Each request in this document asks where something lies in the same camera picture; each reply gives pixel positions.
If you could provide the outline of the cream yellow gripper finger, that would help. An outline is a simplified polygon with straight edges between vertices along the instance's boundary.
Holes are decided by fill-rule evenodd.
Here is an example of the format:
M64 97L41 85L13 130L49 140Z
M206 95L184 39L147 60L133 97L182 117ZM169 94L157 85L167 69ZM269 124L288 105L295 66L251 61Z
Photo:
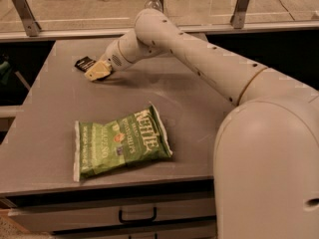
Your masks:
M105 61L97 61L89 64L85 77L90 81L95 81L107 77L112 71L112 66Z

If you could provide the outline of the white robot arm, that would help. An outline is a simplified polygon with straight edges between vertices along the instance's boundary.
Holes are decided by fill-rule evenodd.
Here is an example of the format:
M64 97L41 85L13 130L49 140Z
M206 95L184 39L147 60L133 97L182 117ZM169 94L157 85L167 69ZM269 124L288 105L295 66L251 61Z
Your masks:
M319 95L142 10L90 80L168 52L234 104L214 144L218 239L319 239Z

